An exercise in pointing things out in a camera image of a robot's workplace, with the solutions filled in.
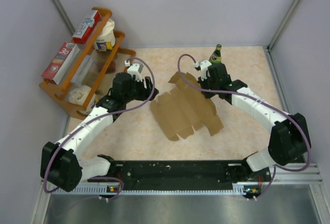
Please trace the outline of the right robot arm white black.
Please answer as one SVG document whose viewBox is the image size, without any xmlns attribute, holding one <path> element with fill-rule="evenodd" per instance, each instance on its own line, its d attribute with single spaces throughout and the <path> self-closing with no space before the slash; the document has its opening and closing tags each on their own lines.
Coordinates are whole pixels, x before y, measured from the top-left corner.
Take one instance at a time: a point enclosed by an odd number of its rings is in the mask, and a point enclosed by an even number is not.
<svg viewBox="0 0 330 224">
<path fill-rule="evenodd" d="M 262 169 L 274 165 L 285 166 L 304 153 L 311 142 L 305 117 L 278 110 L 257 96 L 246 83 L 232 80 L 223 63 L 204 60 L 194 65 L 201 72 L 198 83 L 206 98 L 218 95 L 230 105 L 240 108 L 257 120 L 270 134 L 269 144 L 242 161 L 241 175 L 254 180 Z"/>
</svg>

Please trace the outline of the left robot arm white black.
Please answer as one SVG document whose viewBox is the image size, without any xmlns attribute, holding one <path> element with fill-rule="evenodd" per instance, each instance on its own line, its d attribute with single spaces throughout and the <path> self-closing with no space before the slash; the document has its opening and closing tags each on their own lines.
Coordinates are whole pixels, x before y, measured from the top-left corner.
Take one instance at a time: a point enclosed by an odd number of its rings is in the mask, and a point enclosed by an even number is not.
<svg viewBox="0 0 330 224">
<path fill-rule="evenodd" d="M 79 156 L 102 130 L 112 125 L 122 113 L 129 111 L 126 107 L 129 102 L 140 101 L 134 107 L 138 109 L 157 94 L 154 75 L 138 81 L 129 73 L 116 74 L 108 94 L 97 102 L 73 131 L 56 143 L 47 142 L 44 145 L 40 169 L 43 190 L 52 193 L 51 189 L 47 189 L 48 183 L 56 189 L 70 192 L 83 181 L 113 180 L 117 169 L 111 165 L 110 157 L 100 155 L 79 160 Z"/>
</svg>

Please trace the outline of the brown cardboard box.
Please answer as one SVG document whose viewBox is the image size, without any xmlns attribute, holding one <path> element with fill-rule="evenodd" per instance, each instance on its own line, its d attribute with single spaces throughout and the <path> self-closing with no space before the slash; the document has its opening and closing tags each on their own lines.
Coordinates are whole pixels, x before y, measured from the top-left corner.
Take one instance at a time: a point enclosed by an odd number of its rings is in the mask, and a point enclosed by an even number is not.
<svg viewBox="0 0 330 224">
<path fill-rule="evenodd" d="M 199 87 L 196 78 L 189 73 L 175 73 L 169 83 L 175 87 L 159 95 L 150 104 L 150 110 L 168 140 L 186 139 L 203 127 L 211 136 L 224 128 L 211 99 L 186 84 L 182 77 Z"/>
</svg>

